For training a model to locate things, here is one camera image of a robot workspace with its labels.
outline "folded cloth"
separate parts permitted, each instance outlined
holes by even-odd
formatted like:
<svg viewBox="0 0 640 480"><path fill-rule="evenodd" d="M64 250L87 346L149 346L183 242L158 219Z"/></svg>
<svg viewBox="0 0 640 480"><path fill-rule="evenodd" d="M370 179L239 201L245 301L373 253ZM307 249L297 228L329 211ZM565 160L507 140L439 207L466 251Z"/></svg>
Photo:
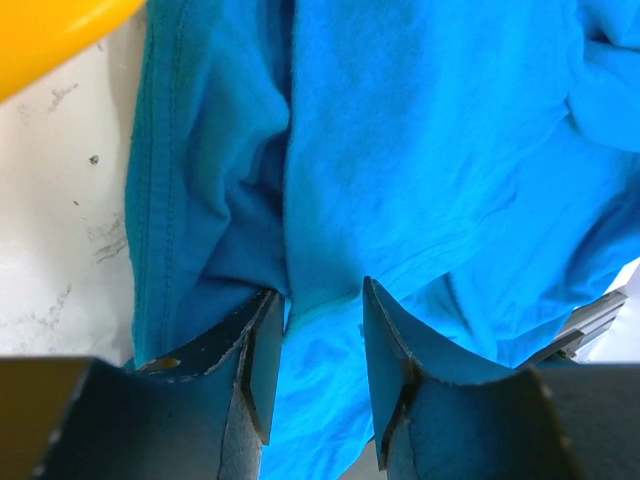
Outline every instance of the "folded cloth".
<svg viewBox="0 0 640 480"><path fill-rule="evenodd" d="M149 2L136 363L278 289L261 477L327 479L372 435L365 275L491 360L547 344L640 255L639 3Z"/></svg>

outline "yellow curved edge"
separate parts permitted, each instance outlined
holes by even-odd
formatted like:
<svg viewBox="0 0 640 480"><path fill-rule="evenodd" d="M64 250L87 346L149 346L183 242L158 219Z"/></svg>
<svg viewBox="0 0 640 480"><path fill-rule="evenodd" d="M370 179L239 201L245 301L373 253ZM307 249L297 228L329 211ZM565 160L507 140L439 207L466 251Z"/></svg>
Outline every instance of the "yellow curved edge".
<svg viewBox="0 0 640 480"><path fill-rule="evenodd" d="M144 0L16 0L0 13L0 101L133 15Z"/></svg>

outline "yellow object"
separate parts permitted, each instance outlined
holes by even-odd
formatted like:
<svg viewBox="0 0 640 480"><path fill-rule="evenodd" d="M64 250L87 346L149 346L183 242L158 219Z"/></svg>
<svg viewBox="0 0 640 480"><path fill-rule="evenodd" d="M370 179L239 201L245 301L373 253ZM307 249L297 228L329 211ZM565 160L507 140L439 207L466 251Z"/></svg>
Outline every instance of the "yellow object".
<svg viewBox="0 0 640 480"><path fill-rule="evenodd" d="M16 0L0 11L0 100L96 42L144 0Z"/></svg>

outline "blue fabric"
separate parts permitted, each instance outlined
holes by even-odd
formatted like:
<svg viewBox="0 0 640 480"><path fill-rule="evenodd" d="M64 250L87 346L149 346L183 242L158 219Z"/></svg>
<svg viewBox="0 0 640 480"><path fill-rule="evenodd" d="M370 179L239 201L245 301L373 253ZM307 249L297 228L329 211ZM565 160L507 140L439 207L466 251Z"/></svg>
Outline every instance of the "blue fabric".
<svg viewBox="0 0 640 480"><path fill-rule="evenodd" d="M153 0L137 364L291 302L265 479L371 438L361 285L515 366L640 255L639 0Z"/></svg>

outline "blue garment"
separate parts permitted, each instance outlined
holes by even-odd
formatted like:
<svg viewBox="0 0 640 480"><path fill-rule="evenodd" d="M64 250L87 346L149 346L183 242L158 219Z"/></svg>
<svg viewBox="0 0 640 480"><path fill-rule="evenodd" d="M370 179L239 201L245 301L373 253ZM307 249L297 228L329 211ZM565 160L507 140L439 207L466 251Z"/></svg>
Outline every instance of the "blue garment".
<svg viewBox="0 0 640 480"><path fill-rule="evenodd" d="M639 4L152 0L136 363L278 289L261 477L324 480L373 433L365 275L504 365L548 344L640 255Z"/></svg>

